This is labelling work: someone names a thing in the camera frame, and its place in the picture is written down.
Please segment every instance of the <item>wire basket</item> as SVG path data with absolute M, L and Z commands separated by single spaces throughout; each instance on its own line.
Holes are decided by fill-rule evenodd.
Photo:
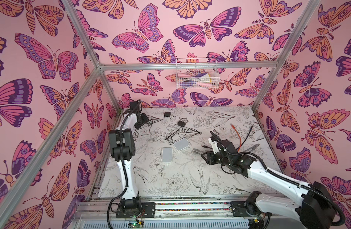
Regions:
M 205 88 L 215 89 L 219 86 L 220 75 L 217 62 L 207 62 L 208 58 L 198 58 L 204 60 L 202 66 L 206 68 L 188 68 L 180 63 L 195 62 L 195 58 L 178 58 L 175 67 L 176 88 Z

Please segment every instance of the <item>floral tablecloth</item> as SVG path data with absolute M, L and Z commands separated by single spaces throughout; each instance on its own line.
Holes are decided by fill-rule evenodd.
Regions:
M 171 112 L 171 117 L 164 118 L 166 111 Z M 252 125 L 251 134 L 241 150 L 245 151 L 259 144 L 253 153 L 259 155 L 268 167 L 280 171 L 251 107 L 145 108 L 142 112 L 153 119 L 164 119 L 152 126 L 133 130 L 136 155 L 132 160 L 140 196 L 220 196 L 248 194 L 254 190 L 263 193 L 276 192 L 271 187 L 242 175 L 226 174 L 220 165 L 208 165 L 201 158 L 201 154 L 209 150 L 201 145 L 211 146 L 208 142 L 210 131 L 238 147 L 240 141 L 231 124 L 235 126 L 242 141 Z M 201 132 L 199 135 L 185 133 L 191 145 L 180 152 L 169 144 L 169 138 L 167 139 L 179 128 L 179 120 L 185 122 L 186 127 Z M 174 140 L 177 141 L 181 137 L 183 136 L 175 135 Z M 162 163 L 163 147 L 173 148 L 171 163 Z M 232 172 L 227 167 L 224 167 L 224 170 Z M 114 159 L 109 156 L 99 197 L 115 197 L 121 192 L 119 169 Z

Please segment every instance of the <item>white wire basket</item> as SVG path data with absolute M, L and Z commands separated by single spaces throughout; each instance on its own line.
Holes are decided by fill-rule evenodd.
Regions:
M 208 58 L 197 58 L 203 61 L 202 66 L 205 68 L 192 68 L 182 66 L 182 63 L 196 62 L 195 58 L 177 58 L 175 64 L 175 86 L 180 88 L 204 88 L 215 89 L 219 86 L 220 75 L 217 62 L 207 62 Z

